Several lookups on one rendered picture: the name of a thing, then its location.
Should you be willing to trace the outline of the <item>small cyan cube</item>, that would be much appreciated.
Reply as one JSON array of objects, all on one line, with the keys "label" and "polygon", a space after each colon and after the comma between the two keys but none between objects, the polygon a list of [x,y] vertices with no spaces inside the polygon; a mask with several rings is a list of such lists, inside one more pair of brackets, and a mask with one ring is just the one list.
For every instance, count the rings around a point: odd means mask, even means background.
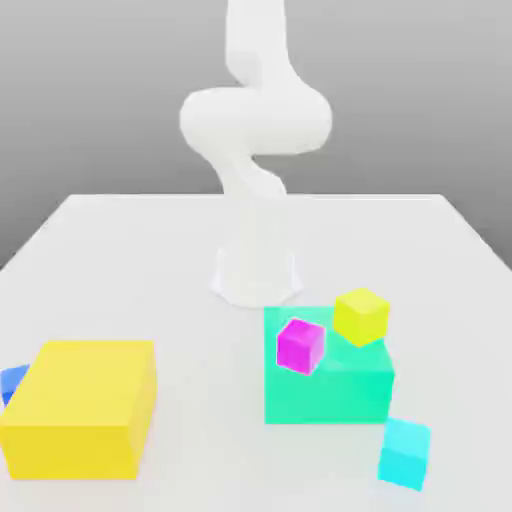
[{"label": "small cyan cube", "polygon": [[428,426],[389,418],[384,428],[378,479],[421,491],[427,473],[430,442]]}]

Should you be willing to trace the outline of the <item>small blue cube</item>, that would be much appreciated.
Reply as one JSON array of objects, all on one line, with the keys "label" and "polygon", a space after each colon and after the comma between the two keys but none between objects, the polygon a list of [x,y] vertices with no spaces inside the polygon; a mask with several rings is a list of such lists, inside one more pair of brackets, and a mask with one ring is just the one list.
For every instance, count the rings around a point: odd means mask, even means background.
[{"label": "small blue cube", "polygon": [[18,385],[27,373],[29,365],[7,368],[0,372],[0,393],[3,405],[7,406]]}]

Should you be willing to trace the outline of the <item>large yellow box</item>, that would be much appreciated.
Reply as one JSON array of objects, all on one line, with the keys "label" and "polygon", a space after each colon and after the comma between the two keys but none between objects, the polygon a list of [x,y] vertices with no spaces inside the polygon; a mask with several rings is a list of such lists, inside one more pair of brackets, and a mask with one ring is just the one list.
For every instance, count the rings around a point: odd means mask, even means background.
[{"label": "large yellow box", "polygon": [[0,415],[14,480],[134,480],[157,396],[151,341],[48,341]]}]

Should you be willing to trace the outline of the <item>large green box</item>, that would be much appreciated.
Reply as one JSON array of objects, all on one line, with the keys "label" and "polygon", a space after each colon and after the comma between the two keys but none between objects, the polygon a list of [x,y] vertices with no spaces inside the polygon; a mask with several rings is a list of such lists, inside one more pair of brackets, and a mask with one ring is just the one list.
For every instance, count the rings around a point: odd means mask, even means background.
[{"label": "large green box", "polygon": [[[356,347],[332,328],[329,306],[266,307],[264,421],[267,424],[382,424],[395,371],[383,340]],[[277,336],[293,318],[326,329],[325,355],[309,376],[277,365]]]}]

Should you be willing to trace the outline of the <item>small magenta cube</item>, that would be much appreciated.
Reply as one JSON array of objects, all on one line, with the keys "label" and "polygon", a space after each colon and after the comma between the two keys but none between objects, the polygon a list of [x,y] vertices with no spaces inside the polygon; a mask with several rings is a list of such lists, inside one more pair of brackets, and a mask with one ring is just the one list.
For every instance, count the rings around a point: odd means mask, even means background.
[{"label": "small magenta cube", "polygon": [[309,376],[323,359],[325,345],[325,327],[292,318],[277,335],[277,364]]}]

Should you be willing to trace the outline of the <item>small yellow cube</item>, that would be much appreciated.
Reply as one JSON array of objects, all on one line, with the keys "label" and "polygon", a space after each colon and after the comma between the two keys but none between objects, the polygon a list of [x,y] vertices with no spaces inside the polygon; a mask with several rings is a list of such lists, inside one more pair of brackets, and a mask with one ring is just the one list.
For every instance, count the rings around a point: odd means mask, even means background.
[{"label": "small yellow cube", "polygon": [[384,339],[390,303],[367,288],[358,288],[335,300],[333,329],[356,347]]}]

